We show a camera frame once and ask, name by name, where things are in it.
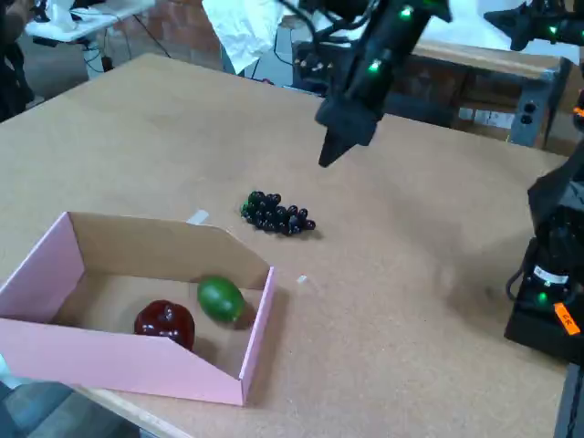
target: box flap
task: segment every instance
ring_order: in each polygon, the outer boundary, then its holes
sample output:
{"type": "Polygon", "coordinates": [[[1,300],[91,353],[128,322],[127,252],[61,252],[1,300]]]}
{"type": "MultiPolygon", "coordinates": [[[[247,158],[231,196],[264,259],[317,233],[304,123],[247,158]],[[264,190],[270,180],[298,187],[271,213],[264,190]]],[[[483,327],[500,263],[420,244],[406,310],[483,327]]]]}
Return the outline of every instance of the box flap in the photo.
{"type": "Polygon", "coordinates": [[[167,338],[3,318],[0,333],[0,351],[17,377],[243,404],[239,380],[167,338]]]}
{"type": "Polygon", "coordinates": [[[48,322],[83,271],[77,238],[63,213],[0,289],[0,317],[48,322]]]}
{"type": "Polygon", "coordinates": [[[208,225],[71,213],[87,270],[197,282],[230,278],[262,289],[269,264],[226,231],[208,225]]]}
{"type": "Polygon", "coordinates": [[[244,400],[247,398],[247,393],[249,393],[249,387],[251,386],[252,379],[254,377],[259,350],[262,345],[262,339],[264,338],[264,332],[266,331],[266,324],[270,314],[270,308],[272,307],[274,288],[276,287],[274,275],[275,269],[272,267],[270,268],[270,273],[267,276],[266,288],[255,315],[252,334],[249,338],[249,343],[247,344],[247,350],[244,356],[244,362],[239,373],[239,379],[242,382],[244,400]]]}

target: white cloth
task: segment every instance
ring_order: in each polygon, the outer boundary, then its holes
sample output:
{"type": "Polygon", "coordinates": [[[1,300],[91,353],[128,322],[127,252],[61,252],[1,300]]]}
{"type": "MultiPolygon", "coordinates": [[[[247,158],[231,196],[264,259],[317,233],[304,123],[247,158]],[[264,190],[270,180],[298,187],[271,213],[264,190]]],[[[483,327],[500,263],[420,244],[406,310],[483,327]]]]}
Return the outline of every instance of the white cloth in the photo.
{"type": "MultiPolygon", "coordinates": [[[[521,3],[523,0],[450,0],[453,22],[445,23],[433,18],[422,39],[509,50],[511,39],[486,22],[483,14],[515,8],[521,3]]],[[[283,16],[289,14],[277,0],[203,0],[203,8],[236,73],[272,49],[277,27],[283,16]]],[[[319,14],[313,21],[317,28],[326,27],[329,23],[319,14]]],[[[361,32],[362,29],[357,29],[347,35],[358,38],[361,32]]],[[[551,45],[547,41],[536,40],[529,43],[524,52],[567,57],[579,63],[579,49],[566,44],[551,45]]]]}

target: small white paper scrap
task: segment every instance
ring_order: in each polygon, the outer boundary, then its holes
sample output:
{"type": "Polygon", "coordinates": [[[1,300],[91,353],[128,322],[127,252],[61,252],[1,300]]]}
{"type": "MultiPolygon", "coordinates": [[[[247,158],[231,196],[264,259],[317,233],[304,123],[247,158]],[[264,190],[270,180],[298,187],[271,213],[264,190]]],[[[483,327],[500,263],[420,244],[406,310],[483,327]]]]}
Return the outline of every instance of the small white paper scrap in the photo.
{"type": "Polygon", "coordinates": [[[205,210],[199,210],[186,222],[192,225],[200,225],[207,220],[207,217],[209,217],[209,214],[205,210]]]}

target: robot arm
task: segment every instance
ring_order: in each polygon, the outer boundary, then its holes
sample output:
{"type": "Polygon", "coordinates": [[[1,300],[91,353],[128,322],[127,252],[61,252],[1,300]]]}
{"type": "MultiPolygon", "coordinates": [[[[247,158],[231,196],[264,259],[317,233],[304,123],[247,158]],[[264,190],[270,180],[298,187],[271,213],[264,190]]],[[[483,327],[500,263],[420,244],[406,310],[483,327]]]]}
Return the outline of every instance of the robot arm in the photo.
{"type": "MultiPolygon", "coordinates": [[[[287,0],[279,1],[302,14],[287,0]]],[[[317,113],[317,122],[328,128],[319,163],[328,167],[354,145],[369,145],[391,85],[430,18],[449,22],[452,17],[446,0],[304,0],[299,7],[318,10],[333,20],[331,28],[320,32],[309,25],[316,57],[320,45],[345,42],[334,37],[335,32],[366,22],[361,19],[355,24],[357,16],[370,18],[360,40],[335,69],[336,76],[328,78],[328,94],[317,113]]]]}

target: plastic fruit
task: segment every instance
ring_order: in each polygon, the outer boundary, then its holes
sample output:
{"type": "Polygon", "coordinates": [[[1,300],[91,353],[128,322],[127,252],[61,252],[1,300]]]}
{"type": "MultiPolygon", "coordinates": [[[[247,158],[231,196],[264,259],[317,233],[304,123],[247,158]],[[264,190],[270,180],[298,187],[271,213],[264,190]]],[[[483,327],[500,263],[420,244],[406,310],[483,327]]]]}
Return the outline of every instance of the plastic fruit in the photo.
{"type": "Polygon", "coordinates": [[[169,338],[186,349],[193,349],[193,316],[179,304],[164,299],[152,301],[136,317],[134,333],[169,338]]]}
{"type": "Polygon", "coordinates": [[[197,288],[203,312],[217,322],[236,322],[244,313],[245,300],[240,290],[227,278],[207,277],[197,288]]]}

